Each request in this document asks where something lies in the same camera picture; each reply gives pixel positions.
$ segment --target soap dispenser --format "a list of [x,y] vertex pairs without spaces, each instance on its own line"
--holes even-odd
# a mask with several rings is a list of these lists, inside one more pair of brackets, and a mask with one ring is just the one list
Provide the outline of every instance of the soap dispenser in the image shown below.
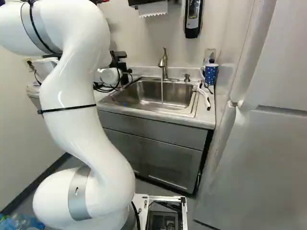
[[201,32],[203,0],[186,0],[186,38],[197,38]]

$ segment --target paper towel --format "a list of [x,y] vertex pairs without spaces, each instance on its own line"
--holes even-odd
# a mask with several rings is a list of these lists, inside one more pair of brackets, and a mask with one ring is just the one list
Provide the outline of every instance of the paper towel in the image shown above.
[[167,0],[141,4],[139,5],[139,16],[142,17],[152,17],[156,15],[167,14],[168,2]]

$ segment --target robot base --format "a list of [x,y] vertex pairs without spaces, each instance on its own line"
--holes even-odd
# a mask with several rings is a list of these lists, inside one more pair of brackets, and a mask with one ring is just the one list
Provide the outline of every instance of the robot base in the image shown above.
[[141,230],[188,230],[184,196],[135,194],[133,202],[139,213]]

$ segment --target countertop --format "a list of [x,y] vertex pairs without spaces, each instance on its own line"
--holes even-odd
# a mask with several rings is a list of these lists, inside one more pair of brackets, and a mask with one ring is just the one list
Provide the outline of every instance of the countertop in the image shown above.
[[[136,68],[134,69],[134,72],[147,70],[148,68]],[[192,80],[199,80],[199,76],[197,76],[197,73],[199,72],[198,69],[183,69],[183,68],[170,68],[169,71],[172,75],[178,76],[179,72],[192,72]],[[210,102],[211,102],[211,110],[207,111],[205,108],[205,99],[200,94],[198,103],[197,103],[197,110],[195,117],[187,117],[187,116],[180,116],[180,115],[170,115],[170,114],[164,114],[159,112],[153,112],[153,111],[146,111],[146,110],[139,110],[139,109],[132,109],[132,108],[125,108],[120,107],[120,112],[118,111],[118,108],[114,108],[114,106],[104,105],[100,103],[99,101],[105,98],[106,96],[110,95],[113,92],[109,93],[102,93],[94,91],[94,97],[95,101],[97,103],[97,110],[98,111],[105,111],[105,112],[112,112],[112,113],[118,113],[118,114],[124,114],[124,115],[130,115],[135,117],[141,117],[151,120],[157,120],[157,121],[164,121],[179,125],[185,125],[190,127],[197,127],[197,128],[204,128],[204,129],[215,129],[215,101],[214,101],[214,95],[210,94],[208,89],[202,88],[205,92],[207,92]],[[213,86],[210,86],[210,89],[212,92],[214,92]],[[29,97],[39,98],[39,86],[35,84],[31,84],[27,88],[27,93]]]

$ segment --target gray floor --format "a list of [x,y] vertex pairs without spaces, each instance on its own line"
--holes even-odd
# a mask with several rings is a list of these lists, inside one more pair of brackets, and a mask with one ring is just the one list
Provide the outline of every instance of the gray floor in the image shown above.
[[[69,169],[74,167],[79,167],[82,164],[78,159],[71,157],[68,159],[61,167],[59,167],[58,171],[63,169]],[[144,182],[142,180],[136,180],[136,193],[140,194],[149,194],[153,196],[177,196],[178,194],[171,192],[169,190],[160,188],[153,184]],[[33,195],[29,196],[16,210],[15,213],[22,213],[34,216],[32,210],[32,199]],[[188,229],[189,230],[210,230],[209,228],[197,224],[193,221],[193,210],[195,207],[195,200],[193,198],[187,198],[188,203]]]

